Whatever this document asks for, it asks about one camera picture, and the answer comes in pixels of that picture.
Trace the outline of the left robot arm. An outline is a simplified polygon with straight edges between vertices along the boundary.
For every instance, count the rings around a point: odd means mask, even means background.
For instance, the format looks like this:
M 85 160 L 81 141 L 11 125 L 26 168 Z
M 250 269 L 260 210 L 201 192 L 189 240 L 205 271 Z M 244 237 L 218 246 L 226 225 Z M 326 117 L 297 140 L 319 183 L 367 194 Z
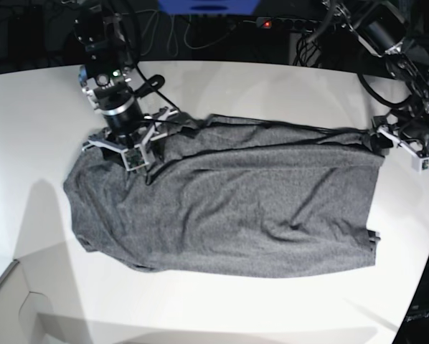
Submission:
M 380 59 L 389 75 L 405 84 L 410 94 L 402 101 L 385 99 L 357 73 L 364 90 L 388 108 L 372 118 L 367 146 L 376 154 L 401 147 L 412 157 L 419 173 L 429 169 L 429 64 L 415 62 L 408 52 L 415 47 L 408 22 L 390 1 L 323 1 L 326 13 L 308 37 L 316 41 L 330 26 L 346 29 L 362 48 L 359 57 L 369 54 Z

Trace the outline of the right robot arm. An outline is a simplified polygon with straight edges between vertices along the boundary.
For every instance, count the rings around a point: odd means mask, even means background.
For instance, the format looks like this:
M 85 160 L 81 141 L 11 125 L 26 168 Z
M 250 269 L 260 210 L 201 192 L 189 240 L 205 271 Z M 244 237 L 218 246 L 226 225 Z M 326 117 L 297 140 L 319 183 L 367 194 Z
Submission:
M 145 77 L 139 88 L 132 88 L 132 74 L 139 71 L 141 44 L 130 42 L 122 15 L 104 1 L 80 2 L 74 33 L 87 55 L 78 75 L 82 93 L 107 124 L 88 137 L 83 150 L 98 148 L 104 159 L 128 172 L 148 168 L 156 160 L 153 143 L 169 134 L 170 118 L 180 113 L 169 99 L 154 114 L 144 113 L 138 103 L 152 93 L 158 94 L 164 77 Z

